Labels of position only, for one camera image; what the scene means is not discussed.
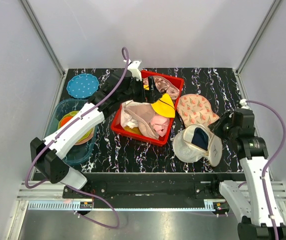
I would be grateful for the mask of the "dark navy plain bra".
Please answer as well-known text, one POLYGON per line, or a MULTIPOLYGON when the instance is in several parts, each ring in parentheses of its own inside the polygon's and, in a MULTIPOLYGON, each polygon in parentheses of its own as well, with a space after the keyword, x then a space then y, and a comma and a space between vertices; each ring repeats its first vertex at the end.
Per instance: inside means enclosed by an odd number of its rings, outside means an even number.
POLYGON ((191 143, 205 151, 208 150, 209 136, 201 128, 195 128, 191 143))

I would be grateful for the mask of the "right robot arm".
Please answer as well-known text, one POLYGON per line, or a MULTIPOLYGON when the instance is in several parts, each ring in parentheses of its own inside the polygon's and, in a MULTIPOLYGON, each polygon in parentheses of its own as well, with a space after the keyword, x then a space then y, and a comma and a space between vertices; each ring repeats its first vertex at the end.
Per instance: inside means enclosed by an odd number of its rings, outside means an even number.
POLYGON ((263 138, 255 135, 255 115, 247 107, 224 113, 209 125, 215 136, 231 141, 245 175, 249 198, 233 180, 210 185, 211 195, 227 201, 237 218, 241 240, 286 240, 286 225, 278 210, 269 169, 269 154, 263 138))

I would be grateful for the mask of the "white mesh laundry bag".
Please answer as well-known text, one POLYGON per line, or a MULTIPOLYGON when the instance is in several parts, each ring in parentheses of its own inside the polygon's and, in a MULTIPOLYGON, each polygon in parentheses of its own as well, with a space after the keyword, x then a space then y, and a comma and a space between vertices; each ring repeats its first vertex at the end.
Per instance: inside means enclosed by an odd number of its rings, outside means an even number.
POLYGON ((173 139, 175 156, 184 163, 195 163, 206 158, 212 167, 216 167, 222 157, 222 140, 201 124, 194 124, 179 132, 173 139), (191 143, 195 128, 201 128, 208 135, 208 150, 203 150, 191 143))

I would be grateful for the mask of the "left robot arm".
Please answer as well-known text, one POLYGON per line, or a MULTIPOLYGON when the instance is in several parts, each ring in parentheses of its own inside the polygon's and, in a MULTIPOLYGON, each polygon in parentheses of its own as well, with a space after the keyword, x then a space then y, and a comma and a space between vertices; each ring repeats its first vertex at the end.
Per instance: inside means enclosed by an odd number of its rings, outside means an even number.
POLYGON ((87 178, 63 161, 75 143, 89 130, 116 112, 122 103, 155 103, 165 94, 149 77, 147 84, 126 69, 116 70, 87 100, 81 110, 56 132, 30 142, 31 167, 39 170, 52 184, 62 183, 80 198, 91 193, 87 178))

